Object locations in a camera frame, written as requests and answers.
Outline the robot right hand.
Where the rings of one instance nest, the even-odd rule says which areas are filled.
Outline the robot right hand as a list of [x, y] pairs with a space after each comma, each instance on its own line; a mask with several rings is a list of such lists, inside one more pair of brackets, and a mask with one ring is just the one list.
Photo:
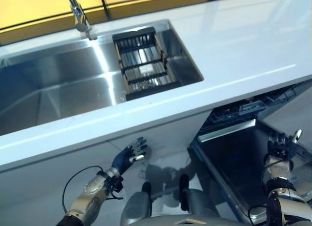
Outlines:
[[287, 137], [285, 133], [270, 133], [268, 136], [268, 153], [271, 156], [283, 160], [291, 160], [299, 148], [299, 139], [302, 129], [298, 129], [292, 136]]

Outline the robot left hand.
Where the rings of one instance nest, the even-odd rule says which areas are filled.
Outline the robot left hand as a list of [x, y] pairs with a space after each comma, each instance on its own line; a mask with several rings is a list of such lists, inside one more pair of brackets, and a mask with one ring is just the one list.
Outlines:
[[121, 176], [132, 164], [145, 159], [147, 147], [147, 140], [144, 137], [137, 138], [117, 154], [111, 167]]

